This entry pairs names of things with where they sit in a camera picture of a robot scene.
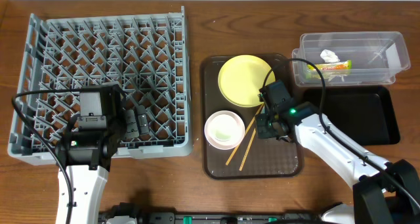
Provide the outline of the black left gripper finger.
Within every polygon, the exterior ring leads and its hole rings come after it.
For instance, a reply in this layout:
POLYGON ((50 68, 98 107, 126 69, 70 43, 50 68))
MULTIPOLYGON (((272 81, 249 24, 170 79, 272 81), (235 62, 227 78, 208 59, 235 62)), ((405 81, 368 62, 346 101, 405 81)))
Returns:
POLYGON ((124 139, 134 139, 139 136, 138 125, 136 116, 133 110, 124 111, 125 121, 127 124, 127 130, 124 135, 124 139))
POLYGON ((149 133, 149 125, 146 115, 146 109, 143 105, 135 107, 136 124, 139 135, 146 135, 149 133))

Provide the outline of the green orange snack wrapper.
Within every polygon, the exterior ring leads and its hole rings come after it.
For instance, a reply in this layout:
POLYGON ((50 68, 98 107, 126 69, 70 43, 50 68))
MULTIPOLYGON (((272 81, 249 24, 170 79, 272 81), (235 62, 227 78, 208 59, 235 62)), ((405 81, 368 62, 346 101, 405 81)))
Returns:
MULTIPOLYGON (((344 77, 350 74, 352 69, 352 61, 335 62, 316 64, 317 69, 322 72, 323 78, 327 81, 331 81, 335 77, 344 77)), ((317 78, 320 79, 316 69, 310 64, 307 65, 307 71, 305 74, 306 79, 317 78)))

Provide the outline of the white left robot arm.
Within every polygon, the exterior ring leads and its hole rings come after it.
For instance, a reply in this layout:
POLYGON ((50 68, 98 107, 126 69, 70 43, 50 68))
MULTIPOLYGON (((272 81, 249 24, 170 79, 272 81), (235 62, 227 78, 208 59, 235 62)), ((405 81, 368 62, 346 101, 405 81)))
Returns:
POLYGON ((63 165, 57 223, 97 223, 100 202, 108 181, 112 156, 125 139, 147 133, 141 108, 125 109, 126 92, 120 84, 76 89, 79 113, 70 118, 55 154, 63 165))

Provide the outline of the white tissue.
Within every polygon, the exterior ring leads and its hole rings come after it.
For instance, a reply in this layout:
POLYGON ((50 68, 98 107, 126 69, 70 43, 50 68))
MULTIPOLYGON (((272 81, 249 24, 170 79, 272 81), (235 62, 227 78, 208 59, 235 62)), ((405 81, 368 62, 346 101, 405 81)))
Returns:
POLYGON ((336 63, 340 61, 339 57, 333 51, 328 49, 324 49, 320 53, 320 57, 325 63, 336 63))

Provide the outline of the pink white small bowl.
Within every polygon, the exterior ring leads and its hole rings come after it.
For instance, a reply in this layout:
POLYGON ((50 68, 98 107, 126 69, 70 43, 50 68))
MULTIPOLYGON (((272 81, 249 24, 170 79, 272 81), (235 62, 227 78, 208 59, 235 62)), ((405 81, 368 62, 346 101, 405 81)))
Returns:
POLYGON ((245 125, 243 120, 234 112, 220 110, 210 115, 204 126, 207 142, 219 150, 235 148, 243 139, 245 125))

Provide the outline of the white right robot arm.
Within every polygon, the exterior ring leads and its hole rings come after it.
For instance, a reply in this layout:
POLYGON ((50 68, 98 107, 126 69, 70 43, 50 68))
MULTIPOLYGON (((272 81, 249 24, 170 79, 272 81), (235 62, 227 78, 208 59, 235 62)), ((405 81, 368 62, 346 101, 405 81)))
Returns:
POLYGON ((260 138, 292 137, 321 158, 352 189, 353 205, 337 204, 322 223, 418 223, 419 176, 406 160, 390 162, 340 131, 311 103, 264 104, 260 138))

